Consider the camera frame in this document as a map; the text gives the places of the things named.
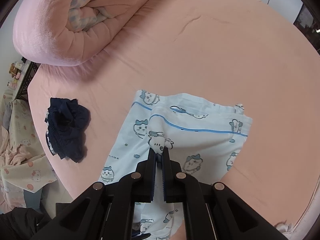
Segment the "black fabric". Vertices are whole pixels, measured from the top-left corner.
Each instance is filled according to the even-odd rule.
[[[69,157],[79,162],[84,157],[83,129],[89,121],[88,109],[79,105],[77,99],[51,98],[45,121],[53,150],[61,159]]]
[[[29,240],[37,233],[38,226],[44,218],[32,208],[17,208],[0,215],[1,240]]]

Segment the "cartoon print pants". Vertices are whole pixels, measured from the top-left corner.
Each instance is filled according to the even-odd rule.
[[[110,184],[134,172],[148,158],[149,148],[170,159],[198,181],[213,184],[230,170],[249,134],[252,119],[241,104],[221,106],[189,94],[159,96],[136,93],[111,149],[99,181]],[[161,170],[156,171],[152,203],[136,203],[133,229],[150,240],[169,239],[183,221],[180,203],[163,200]]]

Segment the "bed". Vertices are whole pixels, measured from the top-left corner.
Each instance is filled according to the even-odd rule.
[[[87,62],[42,64],[28,98],[73,198],[98,179],[137,90],[242,102],[253,124],[222,182],[271,224],[293,223],[291,239],[303,239],[320,213],[319,63],[303,34],[260,0],[149,0]],[[47,147],[51,97],[77,98],[91,112],[80,163]]]

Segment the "floor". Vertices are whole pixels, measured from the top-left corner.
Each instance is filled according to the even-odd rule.
[[[72,197],[59,179],[42,189],[41,203],[51,218],[56,216],[56,203],[71,203],[72,201]]]

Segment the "blue trim line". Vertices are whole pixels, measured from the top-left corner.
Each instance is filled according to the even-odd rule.
[[[184,128],[184,127],[181,127],[181,126],[178,126],[178,125],[175,125],[173,123],[170,123],[167,119],[165,119],[162,115],[159,115],[159,114],[153,114],[150,119],[154,116],[159,116],[159,117],[162,117],[164,119],[164,121],[172,126],[172,127],[175,127],[175,128],[178,128],[178,129],[181,129],[181,130],[185,130],[185,131],[191,131],[191,132],[214,132],[214,133],[233,133],[233,134],[238,134],[238,135],[241,135],[241,136],[244,136],[244,137],[248,137],[247,135],[243,134],[243,133],[238,133],[238,132],[232,132],[232,131],[217,131],[217,130],[209,130],[209,129],[189,129],[189,128]]]
[[[143,105],[143,104],[141,104],[141,103],[139,103],[137,101],[134,101],[131,107],[133,107],[134,104],[138,104],[138,105],[142,106],[143,108],[148,109],[150,111],[152,110],[151,108],[149,108],[149,107],[147,107],[147,106],[145,106],[145,105]]]

